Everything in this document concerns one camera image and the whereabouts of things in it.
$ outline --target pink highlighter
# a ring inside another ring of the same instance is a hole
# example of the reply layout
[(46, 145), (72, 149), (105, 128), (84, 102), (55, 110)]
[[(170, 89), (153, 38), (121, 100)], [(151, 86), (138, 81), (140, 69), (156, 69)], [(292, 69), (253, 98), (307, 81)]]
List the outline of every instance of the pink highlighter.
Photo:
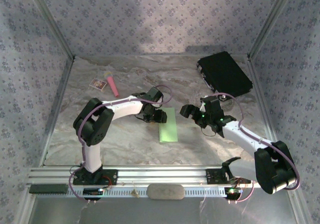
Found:
[(116, 84), (115, 84), (115, 81), (114, 81), (114, 77), (113, 77), (111, 71), (106, 71), (103, 74), (103, 76), (106, 79), (106, 81), (109, 83), (114, 96), (117, 98), (119, 96), (119, 92), (117, 90), (117, 87), (116, 87)]

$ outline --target metal frame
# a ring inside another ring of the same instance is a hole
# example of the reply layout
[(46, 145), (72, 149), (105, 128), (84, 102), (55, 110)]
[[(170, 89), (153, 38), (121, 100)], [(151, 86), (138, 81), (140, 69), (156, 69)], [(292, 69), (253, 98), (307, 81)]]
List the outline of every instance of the metal frame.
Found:
[[(35, 203), (35, 194), (30, 194), (29, 189), (32, 184), (67, 184), (72, 166), (44, 166), (32, 168), (26, 180), (27, 188), (23, 192), (23, 202), (20, 203), (15, 222), (17, 224), (27, 224), (32, 214)], [(105, 166), (103, 169), (117, 169), (117, 185), (111, 190), (103, 192), (99, 198), (130, 198), (133, 190), (141, 198), (146, 198), (147, 187), (150, 184), (180, 184), (184, 187), (185, 197), (226, 197), (225, 188), (232, 187), (231, 184), (211, 184), (207, 185), (206, 169), (220, 169), (218, 165), (154, 165), (154, 166)], [(239, 184), (240, 188), (251, 188), (252, 184)], [(255, 188), (260, 188), (259, 184), (254, 184)], [(84, 186), (74, 187), (77, 194), (82, 195)], [(43, 197), (63, 197), (75, 198), (69, 189), (67, 194), (42, 194)]]
[(266, 21), (264, 22), (264, 25), (259, 32), (258, 36), (256, 37), (254, 43), (252, 44), (252, 47), (250, 51), (248, 52), (248, 55), (252, 60), (254, 60), (265, 43), (268, 34), (270, 33), (271, 29), (276, 24), (276, 21), (278, 20), (278, 17), (280, 16), (283, 8), (285, 7), (288, 0), (276, 0)]
[(62, 50), (68, 56), (70, 60), (73, 60), (74, 56), (65, 40), (63, 34), (61, 33), (58, 24), (56, 23), (54, 17), (52, 16), (45, 0), (33, 0), (38, 7), (39, 11), (41, 12), (43, 19), (46, 21), (48, 27), (50, 28), (53, 36), (55, 37), (56, 41), (61, 46)]
[(63, 70), (62, 73), (62, 77), (61, 77), (61, 81), (60, 84), (58, 86), (57, 89), (57, 93), (60, 93), (59, 98), (57, 98), (56, 100), (54, 100), (53, 103), (53, 107), (56, 107), (54, 110), (54, 114), (52, 119), (50, 120), (49, 124), (48, 124), (48, 134), (44, 137), (44, 140), (42, 141), (42, 143), (44, 144), (44, 148), (43, 148), (43, 152), (40, 158), (40, 162), (39, 162), (39, 167), (43, 167), (45, 164), (45, 160), (46, 160), (46, 156), (48, 153), (48, 147), (49, 147), (49, 143), (50, 143), (50, 139), (52, 134), (54, 133), (54, 129), (55, 129), (55, 125), (58, 119), (58, 115), (61, 109), (61, 105), (62, 105), (62, 100), (64, 98), (65, 95), (65, 91), (67, 88), (67, 83), (68, 83), (68, 79), (71, 73), (71, 68), (72, 65), (74, 64), (74, 60), (68, 60), (66, 62), (65, 68)]

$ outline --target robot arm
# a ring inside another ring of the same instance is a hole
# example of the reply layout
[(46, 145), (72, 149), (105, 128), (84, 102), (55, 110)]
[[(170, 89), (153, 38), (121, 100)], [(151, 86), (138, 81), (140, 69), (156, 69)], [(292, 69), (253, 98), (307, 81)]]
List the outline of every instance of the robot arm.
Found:
[[(102, 168), (102, 162), (100, 159), (100, 142), (107, 134), (108, 128), (111, 122), (115, 119), (125, 117), (128, 115), (142, 115), (142, 120), (150, 123), (165, 123), (167, 122), (167, 115), (164, 111), (158, 110), (154, 105), (144, 101), (130, 101), (131, 99), (143, 99), (152, 102), (158, 102), (163, 98), (163, 94), (155, 87), (152, 87), (148, 93), (135, 93), (127, 98), (117, 100), (117, 105), (109, 105), (108, 107), (102, 107), (93, 113), (97, 119), (91, 116), (83, 126), (81, 131), (81, 138), (85, 141), (84, 145), (84, 168), (87, 172), (94, 174)], [(79, 116), (73, 123), (76, 134), (81, 123), (85, 117), (96, 107), (101, 104), (112, 104), (112, 101), (100, 101), (97, 98), (89, 100), (87, 105), (81, 111)]]
[(180, 114), (194, 120), (201, 128), (210, 126), (212, 131), (221, 137), (235, 142), (254, 157), (254, 164), (234, 157), (222, 164), (229, 178), (236, 176), (257, 181), (261, 188), (273, 194), (293, 184), (297, 177), (293, 167), (280, 154), (264, 143), (280, 150), (293, 163), (287, 145), (282, 141), (271, 142), (261, 138), (245, 127), (239, 127), (239, 122), (230, 115), (225, 115), (219, 99), (208, 96), (200, 99), (201, 108), (194, 105), (184, 105)]

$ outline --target patterned wallpaper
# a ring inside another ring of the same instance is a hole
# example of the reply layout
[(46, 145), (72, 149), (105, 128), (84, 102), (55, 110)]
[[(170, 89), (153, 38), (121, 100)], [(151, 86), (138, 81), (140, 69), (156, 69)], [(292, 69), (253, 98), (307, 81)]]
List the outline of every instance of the patterned wallpaper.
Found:
[(245, 54), (275, 0), (45, 0), (78, 56)]
[(254, 64), (311, 218), (320, 223), (320, 0), (289, 0)]
[(39, 164), (67, 57), (32, 0), (0, 0), (0, 223), (14, 220)]

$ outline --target small box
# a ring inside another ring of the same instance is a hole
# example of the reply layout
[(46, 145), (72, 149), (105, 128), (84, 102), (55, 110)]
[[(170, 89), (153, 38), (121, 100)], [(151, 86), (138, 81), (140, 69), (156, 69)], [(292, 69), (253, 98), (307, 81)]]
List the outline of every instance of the small box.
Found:
[(201, 58), (197, 68), (207, 86), (215, 93), (227, 93), (238, 97), (248, 93), (253, 84), (235, 60), (226, 51)]

